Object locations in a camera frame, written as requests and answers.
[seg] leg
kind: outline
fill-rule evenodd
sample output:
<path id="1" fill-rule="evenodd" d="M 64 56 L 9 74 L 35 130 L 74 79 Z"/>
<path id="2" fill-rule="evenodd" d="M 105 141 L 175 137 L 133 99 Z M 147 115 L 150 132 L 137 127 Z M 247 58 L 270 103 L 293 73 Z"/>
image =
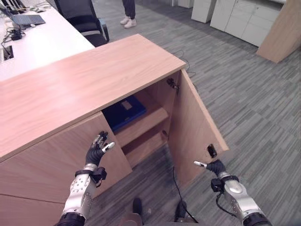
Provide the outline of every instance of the leg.
<path id="1" fill-rule="evenodd" d="M 135 0 L 122 0 L 122 2 L 126 12 L 126 16 L 129 16 L 132 20 L 135 19 Z"/>
<path id="2" fill-rule="evenodd" d="M 175 218 L 174 221 L 175 222 L 186 222 L 186 223 L 195 223 L 193 219 L 191 218 L 186 218 L 186 209 L 187 208 L 187 204 L 184 201 L 179 201 L 178 205 L 177 205 L 177 209 L 175 210 Z"/>
<path id="3" fill-rule="evenodd" d="M 135 198 L 133 201 L 133 213 L 127 214 L 119 223 L 119 226 L 143 226 L 142 221 L 142 202 Z"/>
<path id="4" fill-rule="evenodd" d="M 142 226 L 141 216 L 137 213 L 129 213 L 123 217 L 119 226 Z"/>
<path id="5" fill-rule="evenodd" d="M 128 0 L 122 0 L 122 4 L 123 4 L 123 7 L 124 7 L 125 14 L 126 14 L 126 16 L 129 16 L 127 2 L 128 2 Z"/>

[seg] black shoe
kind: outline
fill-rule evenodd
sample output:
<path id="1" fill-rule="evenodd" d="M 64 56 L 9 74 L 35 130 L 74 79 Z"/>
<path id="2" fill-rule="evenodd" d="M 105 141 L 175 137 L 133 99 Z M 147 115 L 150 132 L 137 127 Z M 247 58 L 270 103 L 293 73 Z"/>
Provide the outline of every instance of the black shoe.
<path id="1" fill-rule="evenodd" d="M 185 218 L 187 204 L 184 201 L 179 201 L 177 209 L 175 210 L 174 221 L 177 222 L 179 218 Z"/>
<path id="2" fill-rule="evenodd" d="M 133 213 L 138 213 L 140 216 L 142 216 L 142 202 L 139 198 L 134 198 Z"/>

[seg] open cabinet door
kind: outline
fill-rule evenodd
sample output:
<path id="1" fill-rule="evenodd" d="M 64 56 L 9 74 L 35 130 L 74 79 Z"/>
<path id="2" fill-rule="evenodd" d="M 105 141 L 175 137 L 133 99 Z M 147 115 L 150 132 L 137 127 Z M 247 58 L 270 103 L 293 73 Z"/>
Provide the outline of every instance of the open cabinet door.
<path id="1" fill-rule="evenodd" d="M 181 70 L 178 95 L 175 97 L 169 131 L 169 148 L 177 179 L 186 187 L 204 169 L 194 161 L 209 163 L 207 147 L 213 144 L 218 156 L 229 148 L 218 131 L 185 69 Z"/>

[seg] cabinet top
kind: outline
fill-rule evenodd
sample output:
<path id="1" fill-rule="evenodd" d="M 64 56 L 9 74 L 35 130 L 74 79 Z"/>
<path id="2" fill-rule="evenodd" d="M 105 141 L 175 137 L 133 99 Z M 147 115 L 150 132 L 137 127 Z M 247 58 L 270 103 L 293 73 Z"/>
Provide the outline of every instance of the cabinet top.
<path id="1" fill-rule="evenodd" d="M 0 162 L 184 66 L 137 34 L 2 82 Z"/>

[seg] person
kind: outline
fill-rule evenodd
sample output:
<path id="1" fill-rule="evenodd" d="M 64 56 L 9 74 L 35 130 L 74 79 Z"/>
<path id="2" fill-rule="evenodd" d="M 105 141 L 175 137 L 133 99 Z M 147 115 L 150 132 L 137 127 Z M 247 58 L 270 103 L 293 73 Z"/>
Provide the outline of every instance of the person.
<path id="1" fill-rule="evenodd" d="M 131 28 L 137 25 L 135 19 L 135 0 L 122 0 L 126 16 L 123 20 L 120 21 L 121 25 L 124 25 L 124 28 Z"/>
<path id="2" fill-rule="evenodd" d="M 174 222 L 179 223 L 194 223 L 191 218 L 186 218 L 187 204 L 184 201 L 180 201 L 175 210 Z M 135 198 L 133 201 L 133 213 L 126 214 L 120 221 L 119 226 L 143 226 L 142 220 L 142 201 L 140 198 Z"/>

